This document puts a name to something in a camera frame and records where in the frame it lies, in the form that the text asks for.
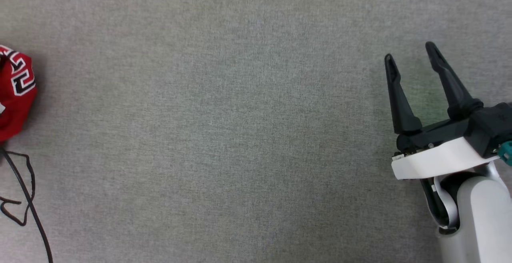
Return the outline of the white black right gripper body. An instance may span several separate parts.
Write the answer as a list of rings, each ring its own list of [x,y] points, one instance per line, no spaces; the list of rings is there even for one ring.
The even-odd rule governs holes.
[[[398,180],[427,179],[498,159],[497,152],[482,157],[464,138],[467,128],[468,119],[464,119],[401,130],[396,141],[398,152],[391,162],[394,176]]]

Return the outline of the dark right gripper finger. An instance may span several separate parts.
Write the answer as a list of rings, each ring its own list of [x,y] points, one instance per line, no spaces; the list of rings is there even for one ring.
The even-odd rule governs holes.
[[[400,83],[401,75],[391,54],[384,57],[386,83],[388,86],[390,110],[395,134],[412,134],[422,128],[421,121],[415,117]]]
[[[447,113],[449,118],[459,121],[470,117],[473,112],[483,108],[483,102],[470,95],[435,43],[426,42],[425,48],[433,70],[440,77],[448,101]]]

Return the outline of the red Bulls 23 jersey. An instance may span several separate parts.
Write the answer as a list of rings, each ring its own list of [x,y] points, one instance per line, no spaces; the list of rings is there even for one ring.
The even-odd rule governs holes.
[[[0,45],[0,143],[21,132],[36,94],[31,57]]]

